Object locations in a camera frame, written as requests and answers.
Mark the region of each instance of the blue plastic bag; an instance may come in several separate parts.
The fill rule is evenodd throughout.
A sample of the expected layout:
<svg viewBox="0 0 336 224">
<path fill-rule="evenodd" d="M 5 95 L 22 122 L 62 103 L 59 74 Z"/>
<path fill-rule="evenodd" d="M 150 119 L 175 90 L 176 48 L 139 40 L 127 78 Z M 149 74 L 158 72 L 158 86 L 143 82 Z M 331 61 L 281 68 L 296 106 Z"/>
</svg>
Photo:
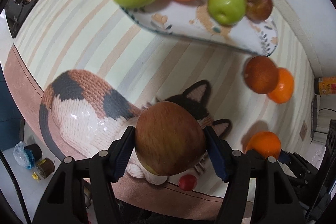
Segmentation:
<svg viewBox="0 0 336 224">
<path fill-rule="evenodd" d="M 35 166 L 35 159 L 33 153 L 29 149 L 24 148 L 24 143 L 21 141 L 15 145 L 13 150 L 13 156 L 16 162 L 27 169 L 31 169 Z"/>
</svg>

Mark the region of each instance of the red ball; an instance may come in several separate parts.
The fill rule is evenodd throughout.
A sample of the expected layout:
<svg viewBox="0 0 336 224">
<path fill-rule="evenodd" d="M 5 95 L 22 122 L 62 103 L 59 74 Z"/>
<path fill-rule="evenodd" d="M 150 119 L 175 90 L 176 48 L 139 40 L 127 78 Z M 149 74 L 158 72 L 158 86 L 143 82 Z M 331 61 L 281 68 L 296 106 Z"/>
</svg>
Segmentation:
<svg viewBox="0 0 336 224">
<path fill-rule="evenodd" d="M 184 175 L 178 180 L 178 186 L 181 190 L 191 191 L 197 185 L 197 178 L 194 175 Z"/>
</svg>

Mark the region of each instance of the decorated plate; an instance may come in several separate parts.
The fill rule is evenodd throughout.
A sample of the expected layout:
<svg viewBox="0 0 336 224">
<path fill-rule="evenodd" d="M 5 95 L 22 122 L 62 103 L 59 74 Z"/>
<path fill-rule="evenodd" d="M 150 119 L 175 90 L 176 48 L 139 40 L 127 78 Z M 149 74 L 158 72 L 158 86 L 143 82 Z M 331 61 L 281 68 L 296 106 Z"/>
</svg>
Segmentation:
<svg viewBox="0 0 336 224">
<path fill-rule="evenodd" d="M 278 44 L 272 16 L 260 23 L 245 16 L 236 25 L 223 26 L 210 17 L 207 0 L 156 0 L 139 9 L 122 9 L 141 27 L 160 34 L 219 43 L 263 56 L 271 55 Z"/>
</svg>

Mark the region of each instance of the white floor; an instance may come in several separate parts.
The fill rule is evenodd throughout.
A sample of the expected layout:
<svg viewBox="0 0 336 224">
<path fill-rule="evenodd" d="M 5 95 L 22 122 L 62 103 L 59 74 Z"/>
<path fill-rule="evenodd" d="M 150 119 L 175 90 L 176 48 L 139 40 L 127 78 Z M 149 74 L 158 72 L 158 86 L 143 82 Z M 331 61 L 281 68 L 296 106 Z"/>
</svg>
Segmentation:
<svg viewBox="0 0 336 224">
<path fill-rule="evenodd" d="M 32 129 L 26 124 L 25 125 L 25 134 L 24 139 L 26 144 L 37 143 L 42 150 L 42 158 L 50 158 L 55 163 L 55 168 L 58 168 L 60 161 L 55 158 L 53 153 L 35 136 Z M 28 170 L 18 165 L 13 157 L 13 148 L 10 148 L 6 151 L 3 151 L 13 173 L 17 179 L 17 182 L 21 188 L 22 195 L 24 197 L 28 213 L 31 220 L 35 214 L 36 208 L 40 202 L 40 199 L 44 193 L 44 190 L 47 188 L 49 181 L 52 178 L 52 175 L 46 179 L 41 178 L 41 180 L 34 180 L 32 177 L 33 170 Z M 26 224 L 18 197 L 15 192 L 15 188 L 12 184 L 12 181 L 3 166 L 0 162 L 0 188 L 6 197 L 8 203 L 11 205 L 14 212 L 17 214 L 19 219 Z"/>
</svg>

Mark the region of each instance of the red apple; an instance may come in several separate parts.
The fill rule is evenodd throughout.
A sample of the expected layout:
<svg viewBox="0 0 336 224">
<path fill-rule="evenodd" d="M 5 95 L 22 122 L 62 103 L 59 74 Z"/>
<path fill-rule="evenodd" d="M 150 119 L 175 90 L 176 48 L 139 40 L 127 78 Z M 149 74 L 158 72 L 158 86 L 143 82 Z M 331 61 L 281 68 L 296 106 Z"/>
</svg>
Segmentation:
<svg viewBox="0 0 336 224">
<path fill-rule="evenodd" d="M 194 175 L 187 174 L 178 180 L 178 186 L 183 191 L 191 191 L 197 185 L 197 178 Z"/>
<path fill-rule="evenodd" d="M 246 16 L 252 21 L 268 19 L 272 9 L 272 0 L 246 0 Z"/>
<path fill-rule="evenodd" d="M 135 129 L 135 152 L 152 174 L 181 173 L 195 166 L 205 149 L 203 130 L 183 107 L 159 102 L 141 113 Z"/>
</svg>

